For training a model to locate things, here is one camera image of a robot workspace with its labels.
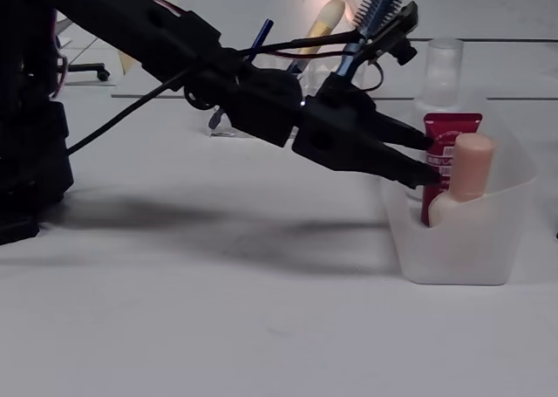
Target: translucent plastic container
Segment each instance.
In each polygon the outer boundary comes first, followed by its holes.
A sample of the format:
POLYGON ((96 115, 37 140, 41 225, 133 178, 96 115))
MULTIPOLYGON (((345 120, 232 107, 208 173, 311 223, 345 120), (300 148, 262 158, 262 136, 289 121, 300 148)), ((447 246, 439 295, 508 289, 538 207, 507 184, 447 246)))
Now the translucent plastic container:
POLYGON ((502 285, 512 273, 524 231, 536 167, 485 100, 479 133, 497 142, 487 195, 460 205, 429 229, 405 187, 384 181, 382 196, 403 274, 417 284, 502 285))

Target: pen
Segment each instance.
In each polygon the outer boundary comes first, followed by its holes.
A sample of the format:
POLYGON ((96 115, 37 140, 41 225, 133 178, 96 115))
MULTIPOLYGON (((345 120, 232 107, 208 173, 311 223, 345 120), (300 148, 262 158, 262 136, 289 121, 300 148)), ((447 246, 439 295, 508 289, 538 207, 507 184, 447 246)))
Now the pen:
MULTIPOLYGON (((263 46, 263 44, 264 44, 265 40, 268 38, 269 33, 271 32, 271 28, 273 28, 274 24, 275 23, 273 22, 273 20, 267 19, 265 21, 265 23, 263 24, 262 29, 260 30, 260 33, 255 38, 255 41, 252 44, 252 49, 260 48, 261 46, 263 46)), ((244 60, 248 63, 252 63, 255 60, 256 56, 257 56, 257 54, 250 54, 244 60)), ((219 110, 213 114, 213 116, 211 117, 211 120, 209 120, 209 129, 214 131, 219 126, 219 124, 221 124, 221 120, 222 120, 222 117, 223 117, 224 114, 225 114, 225 110, 222 107, 220 107, 219 110)))

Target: red tube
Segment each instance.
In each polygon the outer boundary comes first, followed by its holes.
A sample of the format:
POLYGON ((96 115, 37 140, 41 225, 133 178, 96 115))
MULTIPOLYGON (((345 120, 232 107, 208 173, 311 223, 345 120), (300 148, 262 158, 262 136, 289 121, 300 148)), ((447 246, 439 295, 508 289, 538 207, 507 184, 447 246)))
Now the red tube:
POLYGON ((429 113, 425 116, 426 135, 434 139, 434 145, 426 152, 426 162, 442 175, 439 185, 425 187, 421 219, 427 226, 430 227, 430 204, 450 188, 455 140, 462 133, 476 133, 481 121, 480 113, 429 113))

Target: black robotic arm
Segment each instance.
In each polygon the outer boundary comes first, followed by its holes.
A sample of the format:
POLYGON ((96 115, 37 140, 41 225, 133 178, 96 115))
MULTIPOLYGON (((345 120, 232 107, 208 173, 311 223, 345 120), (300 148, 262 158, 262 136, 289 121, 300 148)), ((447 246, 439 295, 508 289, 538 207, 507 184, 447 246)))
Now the black robotic arm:
MULTIPOLYGON (((17 35, 0 47, 0 243, 36 235, 37 215, 73 182, 64 108, 51 99, 58 83, 56 10, 137 59, 161 82, 172 81, 169 88, 183 89, 193 107, 222 106, 245 133, 284 147, 298 127, 293 150, 327 168, 412 187, 438 181, 426 164, 384 144, 427 149, 431 141, 378 113, 351 75, 332 74, 316 97, 303 102, 295 76, 244 62, 246 52, 222 47, 220 32, 191 11, 157 0, 0 0, 0 21, 17 35), (17 185, 6 182, 13 180, 17 185)), ((375 62, 389 52, 408 61, 406 35, 417 21, 412 3, 355 60, 375 62)))

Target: bottle cap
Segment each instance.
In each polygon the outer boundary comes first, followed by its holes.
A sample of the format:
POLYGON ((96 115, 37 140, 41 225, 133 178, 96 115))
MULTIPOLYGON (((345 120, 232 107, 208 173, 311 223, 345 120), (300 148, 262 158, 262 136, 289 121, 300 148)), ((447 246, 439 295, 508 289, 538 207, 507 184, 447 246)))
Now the bottle cap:
POLYGON ((485 194, 495 148, 492 139, 479 133, 457 137, 450 181, 450 194, 455 200, 468 202, 485 194))

